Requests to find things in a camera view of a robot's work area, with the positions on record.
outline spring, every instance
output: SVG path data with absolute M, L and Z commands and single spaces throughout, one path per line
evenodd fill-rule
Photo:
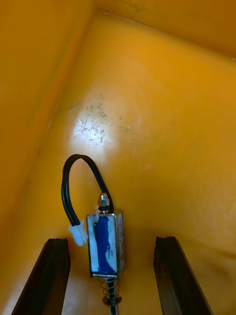
M 119 295 L 119 280 L 98 278 L 98 281 L 104 294 L 103 303 L 109 306 L 119 304 L 122 299 Z

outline white plastic connector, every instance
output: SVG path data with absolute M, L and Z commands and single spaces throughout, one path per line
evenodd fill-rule
M 81 220 L 80 225 L 70 226 L 68 231 L 71 232 L 76 245 L 83 246 L 87 242 L 88 235 L 84 229 L 84 220 Z

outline black cable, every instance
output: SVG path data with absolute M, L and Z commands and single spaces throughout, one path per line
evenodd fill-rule
M 97 183 L 99 184 L 99 187 L 102 192 L 105 192 L 108 196 L 108 199 L 110 201 L 110 212 L 114 212 L 114 206 L 112 202 L 111 195 L 102 179 L 102 176 L 96 166 L 96 164 L 93 162 L 93 160 L 85 155 L 81 154 L 73 154 L 71 155 L 65 162 L 63 172 L 62 172 L 62 184 L 61 184 L 61 198 L 63 207 L 65 209 L 65 213 L 68 216 L 68 219 L 72 226 L 79 225 L 80 221 L 72 207 L 71 200 L 70 200 L 70 190 L 69 190 L 69 174 L 71 166 L 74 164 L 75 161 L 78 159 L 83 159 L 88 166 L 91 168 Z

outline push-pull solenoid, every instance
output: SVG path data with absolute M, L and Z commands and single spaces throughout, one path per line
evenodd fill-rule
M 87 215 L 87 233 L 84 222 L 80 222 L 72 207 L 69 194 L 69 172 L 73 163 L 80 158 L 89 165 L 101 189 L 98 211 Z M 93 160 L 85 155 L 74 154 L 65 162 L 61 196 L 71 223 L 69 231 L 76 244 L 82 246 L 88 239 L 90 276 L 100 281 L 103 302 L 110 307 L 110 315 L 117 315 L 121 302 L 119 280 L 125 265 L 123 213 L 114 213 L 112 198 L 102 176 Z

